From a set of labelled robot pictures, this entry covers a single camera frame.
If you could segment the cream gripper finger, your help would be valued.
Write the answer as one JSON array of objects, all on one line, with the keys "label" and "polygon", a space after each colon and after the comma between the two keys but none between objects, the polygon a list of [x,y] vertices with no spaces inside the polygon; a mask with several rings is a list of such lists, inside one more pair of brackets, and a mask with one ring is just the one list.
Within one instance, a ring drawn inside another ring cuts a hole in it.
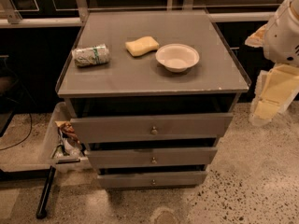
[{"label": "cream gripper finger", "polygon": [[254,126],[264,126],[276,114],[287,110],[299,93],[299,67],[276,63],[269,71],[262,70],[255,86],[249,121]]},{"label": "cream gripper finger", "polygon": [[265,28],[266,25],[261,26],[258,30],[256,30],[245,40],[245,44],[253,48],[262,48]]}]

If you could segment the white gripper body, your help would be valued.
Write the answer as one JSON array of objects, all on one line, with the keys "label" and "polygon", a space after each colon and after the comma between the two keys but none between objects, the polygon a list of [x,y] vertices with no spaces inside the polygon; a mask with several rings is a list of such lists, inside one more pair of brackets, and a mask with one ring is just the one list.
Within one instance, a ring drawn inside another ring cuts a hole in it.
[{"label": "white gripper body", "polygon": [[284,0],[268,21],[263,54],[274,63],[299,65],[299,0]]}]

